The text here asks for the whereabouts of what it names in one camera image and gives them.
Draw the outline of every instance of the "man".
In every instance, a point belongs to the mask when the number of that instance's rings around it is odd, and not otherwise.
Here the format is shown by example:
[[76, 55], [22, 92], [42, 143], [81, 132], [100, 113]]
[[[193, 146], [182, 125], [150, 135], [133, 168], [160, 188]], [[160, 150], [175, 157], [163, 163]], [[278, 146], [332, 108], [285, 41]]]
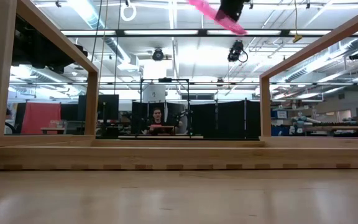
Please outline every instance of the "man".
[[162, 112], [160, 108], [153, 109], [153, 120], [150, 122], [149, 133], [160, 134], [164, 133], [163, 128], [155, 128], [156, 126], [165, 126], [165, 122], [162, 121]]

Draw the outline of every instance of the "chair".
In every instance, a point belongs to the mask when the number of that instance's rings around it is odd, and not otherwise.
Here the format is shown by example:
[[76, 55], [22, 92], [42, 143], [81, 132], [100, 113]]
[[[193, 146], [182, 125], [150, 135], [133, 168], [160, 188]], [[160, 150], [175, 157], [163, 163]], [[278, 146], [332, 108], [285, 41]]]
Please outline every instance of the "chair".
[[63, 134], [82, 135], [85, 133], [85, 121], [66, 121]]

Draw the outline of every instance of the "pink object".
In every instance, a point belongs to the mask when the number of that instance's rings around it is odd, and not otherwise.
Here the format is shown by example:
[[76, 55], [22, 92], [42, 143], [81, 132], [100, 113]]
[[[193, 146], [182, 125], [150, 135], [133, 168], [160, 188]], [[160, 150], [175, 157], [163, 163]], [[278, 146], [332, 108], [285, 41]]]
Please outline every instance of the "pink object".
[[213, 9], [205, 0], [188, 0], [188, 2], [192, 6], [195, 6], [196, 9], [202, 12], [204, 15], [208, 16], [210, 19], [213, 19], [216, 23], [223, 26], [223, 28], [231, 30], [235, 34], [247, 34], [246, 30], [244, 30], [238, 23], [236, 23], [228, 16], [224, 17], [221, 20], [216, 20], [216, 14], [218, 13], [218, 11]]

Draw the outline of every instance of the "cable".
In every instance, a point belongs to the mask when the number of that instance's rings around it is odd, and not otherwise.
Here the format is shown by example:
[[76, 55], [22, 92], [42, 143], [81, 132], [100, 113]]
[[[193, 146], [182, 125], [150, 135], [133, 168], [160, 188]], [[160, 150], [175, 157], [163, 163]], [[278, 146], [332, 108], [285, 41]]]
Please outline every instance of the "cable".
[[[121, 7], [120, 15], [121, 15], [121, 19], [123, 21], [129, 22], [129, 21], [135, 19], [135, 17], [136, 17], [136, 13], [137, 13], [136, 12], [136, 7], [133, 4], [131, 4], [131, 0], [126, 0], [125, 4], [126, 4], [127, 7]], [[128, 9], [128, 8], [132, 8], [132, 10], [133, 10], [132, 15], [129, 18], [126, 17], [125, 14], [124, 14], [125, 9]]]
[[298, 6], [296, 5], [296, 0], [294, 0], [294, 3], [295, 3], [295, 38], [292, 40], [292, 42], [296, 43], [300, 39], [302, 39], [302, 36], [298, 35]]
[[[109, 7], [106, 6], [106, 17], [104, 18], [104, 21], [107, 21], [107, 15], [109, 12]], [[99, 80], [98, 83], [100, 83], [100, 79], [102, 78], [102, 67], [103, 67], [103, 55], [104, 55], [104, 43], [105, 43], [105, 37], [106, 37], [106, 27], [104, 27], [103, 30], [103, 42], [102, 42], [102, 58], [100, 60], [100, 69], [99, 69]]]
[[[121, 1], [122, 0], [120, 0], [120, 5], [119, 5], [119, 11], [121, 12], [121, 6], [122, 6], [122, 4], [121, 4]], [[119, 30], [119, 25], [120, 25], [120, 19], [119, 19], [119, 17], [120, 17], [120, 15], [118, 15], [118, 24], [117, 24], [117, 29]], [[117, 37], [117, 44], [116, 44], [116, 52], [118, 51], [118, 38], [119, 37]], [[116, 54], [116, 66], [114, 66], [115, 68], [114, 68], [114, 94], [116, 94], [116, 82], [117, 82], [117, 63], [118, 63], [118, 55]]]
[[242, 61], [239, 59], [239, 62], [246, 63], [248, 61], [248, 54], [247, 54], [247, 52], [245, 52], [245, 50], [242, 50], [242, 52], [247, 56], [247, 59], [245, 61]]
[[101, 16], [101, 12], [102, 12], [102, 1], [103, 0], [100, 0], [100, 7], [99, 7], [99, 17], [98, 17], [98, 24], [96, 26], [96, 34], [94, 36], [94, 42], [93, 42], [93, 50], [92, 50], [92, 59], [91, 59], [91, 62], [93, 62], [93, 57], [94, 57], [94, 50], [95, 50], [95, 47], [96, 47], [96, 39], [98, 38], [98, 31], [99, 31], [99, 23], [100, 23], [100, 16]]
[[296, 6], [296, 0], [295, 1], [295, 35], [298, 35], [298, 6]]

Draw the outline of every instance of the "wooden base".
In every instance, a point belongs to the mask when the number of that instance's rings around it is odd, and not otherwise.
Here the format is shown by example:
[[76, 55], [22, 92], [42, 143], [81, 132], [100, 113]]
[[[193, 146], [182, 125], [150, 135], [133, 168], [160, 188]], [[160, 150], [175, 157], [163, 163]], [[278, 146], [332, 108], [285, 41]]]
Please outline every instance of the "wooden base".
[[358, 169], [358, 148], [0, 147], [0, 170]]

